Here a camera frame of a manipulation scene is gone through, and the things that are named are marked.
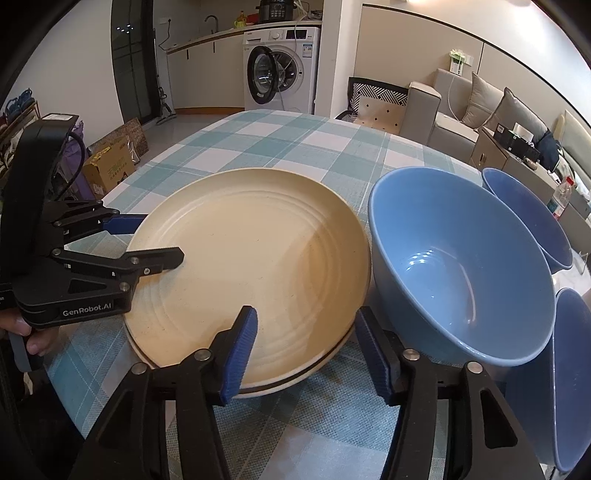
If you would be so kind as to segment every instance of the kitchen cabinet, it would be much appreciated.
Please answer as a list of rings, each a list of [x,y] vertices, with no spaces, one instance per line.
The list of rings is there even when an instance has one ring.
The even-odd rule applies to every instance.
[[[193,45],[167,59],[175,108],[244,107],[242,35]]]

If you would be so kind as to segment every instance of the shoe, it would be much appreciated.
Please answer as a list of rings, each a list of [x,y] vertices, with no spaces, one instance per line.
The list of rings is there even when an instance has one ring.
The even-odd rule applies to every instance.
[[[9,100],[6,105],[6,122],[10,125],[22,113],[21,105],[18,103],[18,98]]]
[[[21,106],[23,112],[34,103],[33,91],[30,88],[22,92],[18,97],[18,104]]]

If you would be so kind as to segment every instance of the cardboard box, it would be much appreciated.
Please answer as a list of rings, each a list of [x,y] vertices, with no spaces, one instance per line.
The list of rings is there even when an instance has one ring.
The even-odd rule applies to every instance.
[[[135,172],[127,140],[120,137],[115,142],[92,155],[82,167],[97,200],[103,198],[119,183]]]

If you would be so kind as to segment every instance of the blue bowl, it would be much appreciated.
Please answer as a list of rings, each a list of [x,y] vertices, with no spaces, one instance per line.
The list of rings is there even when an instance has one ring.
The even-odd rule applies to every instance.
[[[550,270],[494,195],[452,173],[400,168],[375,184],[368,213],[375,283],[408,347],[503,367],[544,349],[556,312]]]
[[[544,351],[513,368],[505,398],[540,462],[568,472],[591,442],[591,312],[570,288],[556,295],[556,326]]]
[[[482,170],[484,187],[521,219],[540,245],[550,271],[555,274],[573,266],[569,239],[548,207],[519,180],[496,168]]]

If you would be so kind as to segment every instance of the bowl rim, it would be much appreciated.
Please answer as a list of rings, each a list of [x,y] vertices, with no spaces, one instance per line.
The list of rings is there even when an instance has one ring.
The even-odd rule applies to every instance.
[[[493,195],[491,192],[487,191],[486,189],[478,186],[476,183],[470,181],[470,180],[466,180],[463,177],[460,177],[459,175],[456,175],[454,173],[448,172],[448,171],[444,171],[444,170],[440,170],[438,168],[432,168],[432,167],[401,167],[401,168],[397,168],[396,170],[392,170],[389,173],[387,173],[386,175],[382,176],[374,185],[374,188],[372,189],[371,193],[369,194],[369,201],[368,201],[368,221],[369,221],[369,228],[371,231],[371,235],[372,235],[372,240],[376,243],[376,245],[378,246],[378,249],[380,251],[380,254],[382,255],[382,258],[384,259],[384,262],[386,263],[388,270],[390,271],[391,275],[393,276],[394,280],[396,281],[396,283],[399,285],[399,287],[403,290],[404,294],[406,295],[406,297],[412,302],[413,306],[421,313],[421,315],[428,321],[429,325],[431,325],[431,327],[435,328],[439,333],[441,333],[445,338],[447,338],[449,341],[451,341],[454,345],[458,346],[459,348],[461,348],[462,350],[464,350],[465,352],[467,352],[470,355],[473,355],[475,358],[481,360],[482,362],[485,363],[489,363],[492,365],[497,365],[499,367],[517,367],[519,365],[523,365],[526,364],[527,362],[533,360],[535,357],[537,357],[546,347],[546,345],[548,345],[548,342],[550,341],[550,338],[554,332],[554,322],[556,321],[556,301],[553,301],[553,312],[552,312],[552,323],[551,323],[551,328],[549,330],[549,332],[546,335],[545,341],[537,348],[535,349],[533,352],[531,352],[529,355],[521,357],[521,358],[517,358],[517,359],[506,359],[506,358],[499,358],[499,357],[495,357],[492,355],[489,355],[487,353],[483,353],[479,350],[476,350],[474,347],[471,347],[470,345],[466,344],[466,342],[460,340],[459,338],[457,338],[455,335],[452,335],[447,329],[445,329],[444,327],[442,327],[438,322],[435,321],[435,319],[432,317],[431,314],[429,314],[425,308],[420,304],[420,302],[414,297],[414,295],[412,294],[412,292],[409,291],[409,289],[406,287],[406,285],[404,284],[404,282],[402,282],[400,276],[398,275],[398,273],[396,272],[395,268],[392,265],[392,262],[390,261],[390,259],[388,258],[387,255],[385,255],[385,250],[384,250],[384,245],[381,241],[381,238],[379,237],[379,235],[377,234],[376,230],[375,230],[375,222],[374,222],[374,200],[375,200],[375,192],[377,191],[379,185],[381,183],[383,183],[385,181],[385,179],[387,179],[388,177],[391,176],[395,176],[395,175],[399,175],[403,172],[406,171],[411,171],[411,170],[417,170],[420,171],[422,169],[428,169],[431,171],[435,171],[437,172],[437,174],[441,174],[443,176],[450,176],[452,178],[457,179],[457,181],[460,182],[465,182],[466,184],[469,185],[470,188],[476,188],[476,189],[481,189],[483,192],[485,192],[485,195],[490,195],[490,198],[495,199],[495,201],[498,201],[500,203],[500,205],[502,205],[502,208],[505,209],[506,212],[509,212],[510,215],[512,215],[515,219],[517,219],[517,221],[523,226],[524,229],[524,233],[526,237],[531,238],[531,241],[533,242],[533,244],[537,247],[537,251],[540,253],[540,258],[543,261],[543,265],[545,266],[545,269],[548,272],[548,284],[550,285],[550,290],[554,293],[554,286],[553,286],[553,282],[552,282],[552,275],[550,272],[550,267],[548,266],[548,262],[546,261],[546,258],[540,248],[540,244],[538,244],[537,240],[534,238],[534,235],[530,232],[530,229],[528,229],[526,227],[526,225],[523,223],[523,221],[517,216],[517,214],[511,210],[504,202],[502,202],[499,198],[497,198],[495,195]]]
[[[513,182],[513,184],[515,184],[515,183],[518,183],[519,185],[521,185],[522,187],[524,187],[524,188],[525,188],[525,190],[527,190],[527,192],[525,192],[525,194],[528,194],[528,195],[529,195],[529,197],[531,197],[531,198],[534,198],[535,200],[537,200],[537,202],[538,202],[540,205],[542,205],[542,206],[544,207],[544,209],[545,209],[545,210],[546,210],[548,213],[550,212],[550,211],[548,210],[547,206],[546,206],[546,205],[544,205],[544,202],[542,202],[542,201],[541,201],[541,200],[540,200],[540,199],[539,199],[539,198],[538,198],[538,197],[537,197],[537,196],[534,194],[534,192],[532,192],[532,191],[531,191],[531,190],[530,190],[528,187],[526,187],[525,185],[523,185],[523,184],[522,184],[522,183],[521,183],[519,180],[517,180],[516,178],[512,177],[512,176],[511,176],[511,175],[509,175],[508,173],[506,173],[506,172],[504,172],[504,171],[502,171],[502,170],[499,170],[498,168],[492,168],[492,167],[487,167],[487,168],[484,168],[484,169],[482,170],[482,181],[483,181],[484,183],[486,183],[486,185],[488,186],[488,188],[490,189],[490,191],[492,192],[492,194],[493,194],[495,197],[497,197],[497,198],[498,198],[500,201],[502,201],[503,203],[505,203],[505,201],[504,201],[504,200],[503,200],[501,197],[499,197],[499,196],[497,195],[497,193],[495,192],[495,189],[494,189],[494,188],[491,186],[491,184],[488,182],[488,180],[487,180],[487,178],[486,178],[486,176],[487,176],[487,175],[489,175],[489,173],[491,173],[491,174],[493,174],[493,175],[497,175],[497,173],[496,173],[495,171],[496,171],[496,172],[500,172],[500,173],[502,174],[502,175],[501,175],[501,177],[502,177],[502,176],[509,177],[509,181],[512,181],[512,182]],[[545,249],[545,248],[542,246],[542,244],[541,244],[541,243],[539,243],[537,240],[536,240],[536,242],[537,242],[537,244],[540,246],[540,248],[542,249],[542,252],[544,252],[544,253],[545,253],[545,254],[546,254],[548,257],[550,257],[550,258],[551,258],[553,261],[555,261],[555,262],[556,262],[558,265],[560,265],[560,266],[562,267],[562,270],[570,270],[571,268],[573,268],[573,262],[574,262],[574,259],[573,259],[573,250],[572,250],[572,247],[570,246],[570,241],[569,241],[569,238],[566,236],[566,233],[564,233],[564,229],[562,228],[562,225],[560,225],[558,222],[556,222],[556,224],[558,224],[558,227],[560,228],[560,231],[562,232],[562,238],[563,238],[563,239],[566,241],[566,243],[569,245],[569,253],[570,253],[570,264],[569,264],[569,265],[563,264],[561,261],[557,260],[557,259],[556,259],[556,257],[555,257],[555,256],[553,256],[553,255],[551,255],[551,254],[550,254],[550,253],[549,253],[549,252],[548,252],[548,251],[547,251],[547,250],[546,250],[546,249]]]
[[[572,288],[561,288],[558,293],[556,294],[556,306],[558,306],[558,302],[563,295],[573,295],[576,301],[580,301],[583,305],[587,306],[585,300],[581,295]],[[554,454],[554,463],[556,464],[556,468],[561,472],[568,472],[574,468],[576,465],[572,466],[565,466],[560,461],[560,455],[558,454],[558,428],[557,428],[557,418],[556,418],[556,357],[555,357],[555,343],[554,343],[554,331],[552,331],[552,336],[550,337],[550,359],[551,359],[551,366],[550,369],[550,388],[551,388],[551,396],[552,396],[552,451]]]

